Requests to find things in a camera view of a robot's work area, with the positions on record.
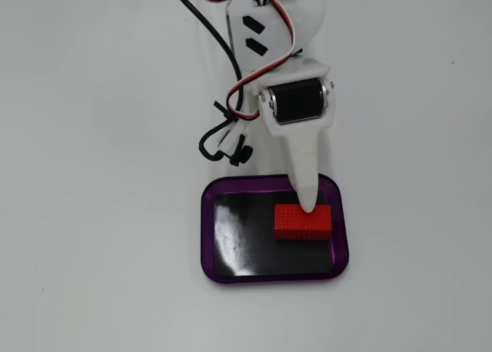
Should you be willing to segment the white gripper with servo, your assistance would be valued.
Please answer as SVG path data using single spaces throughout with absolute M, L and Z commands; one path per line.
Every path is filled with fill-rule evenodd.
M 329 67 L 304 53 L 321 29 L 324 0 L 231 0 L 226 19 L 241 77 L 225 104 L 244 121 L 260 116 L 258 95 L 271 85 L 327 81 Z

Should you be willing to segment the white pointed moving gripper finger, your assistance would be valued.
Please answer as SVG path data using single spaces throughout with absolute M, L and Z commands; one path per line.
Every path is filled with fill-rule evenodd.
M 260 90 L 258 106 L 268 134 L 278 139 L 284 166 L 302 209 L 317 202 L 318 145 L 334 117 L 334 90 L 324 79 L 308 79 Z

